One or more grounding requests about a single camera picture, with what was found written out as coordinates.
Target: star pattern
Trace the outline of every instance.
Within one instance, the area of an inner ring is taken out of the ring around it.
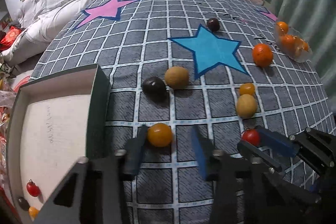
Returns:
[[[195,80],[218,65],[228,66],[248,75],[235,55],[240,41],[217,37],[201,24],[193,37],[168,39],[193,53]]]
[[[274,14],[272,14],[269,10],[267,10],[266,8],[265,8],[265,10],[266,10],[266,12],[265,11],[261,11],[261,10],[256,10],[256,11],[259,12],[259,13],[261,13],[262,15],[270,18],[273,21],[277,21],[278,20],[278,18]]]
[[[139,0],[109,0],[103,5],[82,10],[86,17],[77,24],[74,30],[96,18],[120,20],[121,8],[137,1]]]

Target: orange tomato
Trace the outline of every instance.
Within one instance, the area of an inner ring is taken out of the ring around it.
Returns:
[[[264,68],[271,65],[273,53],[269,46],[259,43],[252,49],[252,57],[257,66]]]
[[[147,139],[153,146],[165,147],[171,143],[173,133],[170,126],[164,123],[156,123],[148,129]]]
[[[288,24],[286,22],[279,21],[276,23],[276,25],[278,25],[284,33],[288,32]]]
[[[37,210],[35,207],[30,207],[29,208],[29,215],[35,219],[39,213],[39,210]]]
[[[254,92],[255,92],[255,87],[254,87],[254,85],[252,83],[242,84],[239,87],[239,93],[240,93],[240,95],[243,95],[243,94],[253,95]]]

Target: blue star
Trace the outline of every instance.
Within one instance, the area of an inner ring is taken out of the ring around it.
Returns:
[[[235,55],[240,41],[217,37],[201,24],[194,37],[168,39],[193,53],[195,80],[218,65],[228,66],[248,75]]]

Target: red decoration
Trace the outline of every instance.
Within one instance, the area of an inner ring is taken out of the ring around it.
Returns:
[[[28,194],[35,198],[39,196],[39,194],[41,193],[40,188],[37,187],[36,184],[32,182],[31,180],[27,183],[26,188],[27,188]]]
[[[260,144],[260,136],[258,131],[255,129],[247,129],[243,132],[241,136],[243,141],[247,141],[251,145],[258,146]]]
[[[18,35],[22,32],[21,29],[18,29],[14,26],[11,26],[9,29],[9,32],[6,34],[6,36],[1,40],[0,42],[0,51],[4,51],[11,47],[11,45],[14,43],[15,39],[18,37]]]

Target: blue gripper pad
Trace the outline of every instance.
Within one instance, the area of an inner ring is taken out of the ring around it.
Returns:
[[[191,143],[198,163],[199,174],[208,181],[210,175],[208,165],[214,145],[209,139],[202,137],[198,126],[193,126],[191,129]]]
[[[299,145],[292,143],[286,136],[261,126],[256,126],[255,129],[259,133],[262,144],[267,145],[280,155],[294,158],[299,152]]]

